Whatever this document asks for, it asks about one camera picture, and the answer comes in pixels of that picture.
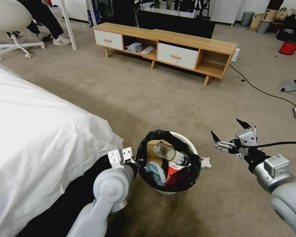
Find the red bucket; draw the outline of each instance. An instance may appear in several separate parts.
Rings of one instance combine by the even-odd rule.
[[[279,50],[279,53],[285,54],[285,55],[292,55],[296,50],[296,44],[291,44],[284,42],[281,49]]]

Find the office chair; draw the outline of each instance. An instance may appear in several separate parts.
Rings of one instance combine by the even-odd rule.
[[[26,28],[32,21],[32,16],[29,11],[16,0],[0,0],[0,31],[10,32],[15,44],[0,44],[0,61],[2,55],[16,49],[21,49],[25,52],[25,57],[30,59],[30,53],[25,47],[40,46],[45,48],[43,42],[37,43],[19,43],[13,31],[21,28]]]

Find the crumpled tissue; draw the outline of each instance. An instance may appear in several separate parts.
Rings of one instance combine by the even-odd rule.
[[[127,49],[129,51],[134,52],[134,53],[141,52],[142,51],[142,45],[141,45],[141,43],[132,43],[130,46],[127,46]]]
[[[201,162],[201,167],[202,168],[210,168],[211,167],[211,164],[210,164],[210,158],[209,157],[202,157],[201,156],[201,159],[202,159],[202,162]]]

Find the slipper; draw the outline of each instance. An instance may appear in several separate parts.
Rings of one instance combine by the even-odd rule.
[[[141,53],[142,54],[150,54],[155,49],[156,48],[154,46],[149,46],[149,47],[145,48]]]

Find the beige carpet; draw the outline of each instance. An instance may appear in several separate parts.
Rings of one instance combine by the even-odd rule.
[[[261,94],[231,67],[223,80],[203,87],[204,78],[94,45],[92,32],[73,23],[78,50],[71,46],[31,49],[32,59],[21,51],[4,55],[3,65],[25,80],[108,120],[136,151],[152,130],[175,131],[189,138],[199,154],[210,157],[212,168],[202,169],[188,191],[170,196],[150,188],[140,177],[132,185],[128,206],[111,215],[108,236],[294,236],[272,211],[271,196],[256,182],[245,161],[214,148],[210,131],[229,141],[241,130],[236,118],[258,126],[259,143],[296,141],[292,105]],[[278,53],[282,42],[274,34],[258,35],[227,25],[215,27],[214,39],[238,43],[234,63],[255,86],[296,103],[294,95],[278,91],[280,83],[296,79],[296,53]],[[9,42],[0,33],[0,43]],[[292,161],[296,176],[296,145],[265,148]]]

